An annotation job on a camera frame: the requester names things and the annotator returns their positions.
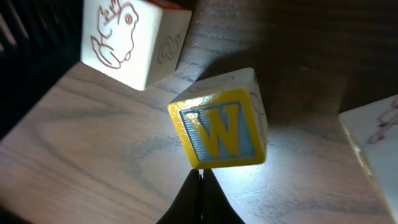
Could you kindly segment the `yellow block letter O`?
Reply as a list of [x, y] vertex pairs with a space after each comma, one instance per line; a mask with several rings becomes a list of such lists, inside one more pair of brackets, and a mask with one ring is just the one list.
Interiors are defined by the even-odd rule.
[[268, 123], [253, 68], [199, 80], [167, 109], [194, 169], [266, 160]]

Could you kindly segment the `white block green side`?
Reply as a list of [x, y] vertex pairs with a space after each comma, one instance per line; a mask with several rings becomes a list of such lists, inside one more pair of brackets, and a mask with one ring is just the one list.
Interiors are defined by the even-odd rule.
[[191, 17], [172, 1], [84, 0], [80, 59], [145, 90], [176, 70]]

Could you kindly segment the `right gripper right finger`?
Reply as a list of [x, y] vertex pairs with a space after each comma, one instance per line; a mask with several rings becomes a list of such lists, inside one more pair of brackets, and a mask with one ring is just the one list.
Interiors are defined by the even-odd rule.
[[211, 169], [203, 170], [201, 181], [202, 223], [244, 224], [234, 211]]

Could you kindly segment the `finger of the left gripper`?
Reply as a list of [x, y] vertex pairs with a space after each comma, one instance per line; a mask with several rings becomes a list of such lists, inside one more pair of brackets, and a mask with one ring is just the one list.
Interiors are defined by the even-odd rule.
[[1, 136], [80, 60], [82, 0], [1, 0]]

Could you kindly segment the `white ladybug block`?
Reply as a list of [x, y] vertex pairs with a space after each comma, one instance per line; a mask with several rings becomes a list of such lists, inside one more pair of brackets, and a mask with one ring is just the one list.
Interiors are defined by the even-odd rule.
[[361, 167], [397, 223], [397, 96], [338, 117]]

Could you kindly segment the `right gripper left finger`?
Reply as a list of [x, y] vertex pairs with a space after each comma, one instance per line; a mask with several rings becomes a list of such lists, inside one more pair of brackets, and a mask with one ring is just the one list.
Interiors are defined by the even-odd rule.
[[157, 224], [201, 223], [201, 175], [192, 169], [181, 186], [170, 208]]

